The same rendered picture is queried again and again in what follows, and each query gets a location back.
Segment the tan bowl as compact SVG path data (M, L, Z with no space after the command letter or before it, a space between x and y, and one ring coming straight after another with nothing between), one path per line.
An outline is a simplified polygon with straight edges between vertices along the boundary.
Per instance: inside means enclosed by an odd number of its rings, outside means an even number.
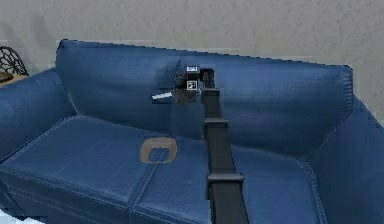
M167 137L154 137L148 138L142 143L140 148L140 161L151 163L151 160L149 159L151 151L160 148L168 150L168 157L163 160L163 163L168 163L175 159L178 151L176 140Z

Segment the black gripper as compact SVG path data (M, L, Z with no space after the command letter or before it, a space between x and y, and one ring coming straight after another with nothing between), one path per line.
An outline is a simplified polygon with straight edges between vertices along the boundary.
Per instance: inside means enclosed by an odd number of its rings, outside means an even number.
M177 104L187 104L196 101L198 95L198 77L196 75L179 74L175 77L172 92L152 96L153 100L172 98Z

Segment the light wooden side table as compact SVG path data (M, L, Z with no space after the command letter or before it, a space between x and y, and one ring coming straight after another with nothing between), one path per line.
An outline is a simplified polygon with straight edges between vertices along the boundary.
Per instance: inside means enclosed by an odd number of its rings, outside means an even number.
M25 78L25 75L0 72L0 87Z

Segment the blue leather sofa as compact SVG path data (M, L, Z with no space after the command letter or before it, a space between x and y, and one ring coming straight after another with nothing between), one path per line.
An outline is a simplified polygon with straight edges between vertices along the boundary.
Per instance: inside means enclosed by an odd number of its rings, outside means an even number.
M249 224L384 224L384 127L353 72L63 40L55 65L0 87L0 211L43 224L212 224L204 108L153 100L214 70ZM175 159L148 138L176 140Z

